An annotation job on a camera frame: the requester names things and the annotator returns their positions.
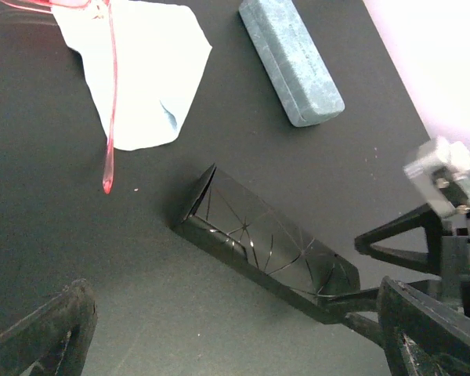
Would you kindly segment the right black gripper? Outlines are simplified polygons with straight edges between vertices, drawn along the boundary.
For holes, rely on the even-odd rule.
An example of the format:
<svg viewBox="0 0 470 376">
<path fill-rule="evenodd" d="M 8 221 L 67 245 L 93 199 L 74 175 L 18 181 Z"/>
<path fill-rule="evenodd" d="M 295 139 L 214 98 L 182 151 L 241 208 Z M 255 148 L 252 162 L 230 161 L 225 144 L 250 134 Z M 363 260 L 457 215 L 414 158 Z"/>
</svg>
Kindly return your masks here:
<svg viewBox="0 0 470 376">
<path fill-rule="evenodd" d="M 464 227 L 453 229 L 443 241 L 442 237 L 442 219 L 423 204 L 359 235 L 354 246 L 361 255 L 378 261 L 421 273 L 440 273 L 439 300 L 470 317 L 470 212 L 465 215 Z M 377 287 L 327 296 L 324 308 L 341 324 L 376 345 L 383 345 L 379 323 L 360 315 L 378 311 L 378 292 Z"/>
</svg>

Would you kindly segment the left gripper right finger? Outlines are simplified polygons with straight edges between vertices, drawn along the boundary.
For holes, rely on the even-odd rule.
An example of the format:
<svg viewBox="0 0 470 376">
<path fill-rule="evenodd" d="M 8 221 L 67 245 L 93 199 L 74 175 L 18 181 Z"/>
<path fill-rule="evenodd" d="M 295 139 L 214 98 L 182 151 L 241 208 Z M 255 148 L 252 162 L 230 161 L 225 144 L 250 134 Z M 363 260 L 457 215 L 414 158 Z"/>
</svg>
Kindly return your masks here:
<svg viewBox="0 0 470 376">
<path fill-rule="evenodd" d="M 393 375 L 470 375 L 470 318 L 385 277 L 378 322 Z"/>
</svg>

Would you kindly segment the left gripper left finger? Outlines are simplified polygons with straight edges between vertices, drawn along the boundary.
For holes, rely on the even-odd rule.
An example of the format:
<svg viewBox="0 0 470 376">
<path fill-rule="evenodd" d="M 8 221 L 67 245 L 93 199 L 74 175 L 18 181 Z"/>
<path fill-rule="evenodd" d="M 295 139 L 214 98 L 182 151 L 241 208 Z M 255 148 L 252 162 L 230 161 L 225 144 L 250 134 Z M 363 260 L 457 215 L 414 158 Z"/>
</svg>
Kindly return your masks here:
<svg viewBox="0 0 470 376">
<path fill-rule="evenodd" d="M 80 375 L 97 325 L 95 294 L 73 281 L 0 334 L 0 375 Z"/>
</svg>

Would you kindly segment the black glasses case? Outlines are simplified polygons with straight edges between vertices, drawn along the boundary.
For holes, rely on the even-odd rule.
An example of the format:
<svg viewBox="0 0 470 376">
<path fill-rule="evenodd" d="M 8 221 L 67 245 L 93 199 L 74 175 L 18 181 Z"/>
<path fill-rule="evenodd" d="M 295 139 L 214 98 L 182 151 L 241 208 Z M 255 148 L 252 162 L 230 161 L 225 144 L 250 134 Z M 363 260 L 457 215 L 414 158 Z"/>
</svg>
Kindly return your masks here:
<svg viewBox="0 0 470 376">
<path fill-rule="evenodd" d="M 320 297 L 360 290 L 348 260 L 212 164 L 195 182 L 173 230 L 324 324 Z"/>
</svg>

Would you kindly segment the green lined glasses case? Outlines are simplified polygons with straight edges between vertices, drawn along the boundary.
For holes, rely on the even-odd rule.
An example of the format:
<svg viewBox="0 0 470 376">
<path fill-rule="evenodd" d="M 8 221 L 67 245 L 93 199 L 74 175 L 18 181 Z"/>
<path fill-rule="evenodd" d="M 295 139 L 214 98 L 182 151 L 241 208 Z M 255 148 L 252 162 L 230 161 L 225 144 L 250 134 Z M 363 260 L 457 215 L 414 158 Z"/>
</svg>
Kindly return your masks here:
<svg viewBox="0 0 470 376">
<path fill-rule="evenodd" d="M 292 1 L 243 1 L 239 14 L 293 126 L 322 124 L 344 111 L 344 100 Z"/>
</svg>

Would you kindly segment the light blue cloth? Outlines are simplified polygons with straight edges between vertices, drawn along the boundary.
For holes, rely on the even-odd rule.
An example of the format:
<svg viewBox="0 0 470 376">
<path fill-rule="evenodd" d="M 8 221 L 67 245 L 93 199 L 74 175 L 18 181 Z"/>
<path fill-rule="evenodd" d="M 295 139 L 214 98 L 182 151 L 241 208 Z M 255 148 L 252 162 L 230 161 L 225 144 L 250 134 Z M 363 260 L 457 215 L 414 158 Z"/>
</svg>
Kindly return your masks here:
<svg viewBox="0 0 470 376">
<path fill-rule="evenodd" d="M 117 48 L 114 147 L 132 151 L 177 139 L 211 45 L 191 8 L 113 1 Z"/>
</svg>

